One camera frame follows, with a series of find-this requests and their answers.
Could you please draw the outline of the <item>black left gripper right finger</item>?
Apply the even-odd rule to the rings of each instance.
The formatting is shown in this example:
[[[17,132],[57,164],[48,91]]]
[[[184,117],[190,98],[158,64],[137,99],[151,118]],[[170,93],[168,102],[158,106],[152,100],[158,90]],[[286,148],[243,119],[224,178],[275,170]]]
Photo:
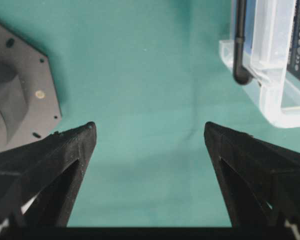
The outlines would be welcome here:
[[[203,136],[231,225],[300,233],[300,153],[211,121]]]

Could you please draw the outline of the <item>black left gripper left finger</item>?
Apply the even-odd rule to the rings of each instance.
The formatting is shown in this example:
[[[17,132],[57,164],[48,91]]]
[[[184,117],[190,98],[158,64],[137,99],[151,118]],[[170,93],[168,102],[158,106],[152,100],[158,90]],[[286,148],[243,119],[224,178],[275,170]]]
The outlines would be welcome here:
[[[0,152],[0,223],[66,226],[96,144],[88,122]]]

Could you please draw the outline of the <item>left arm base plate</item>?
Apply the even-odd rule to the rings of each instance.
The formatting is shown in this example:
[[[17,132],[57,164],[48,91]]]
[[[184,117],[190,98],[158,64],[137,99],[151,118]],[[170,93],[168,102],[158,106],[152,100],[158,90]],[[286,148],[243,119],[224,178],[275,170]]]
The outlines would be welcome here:
[[[0,152],[45,138],[61,119],[48,56],[0,23]]]

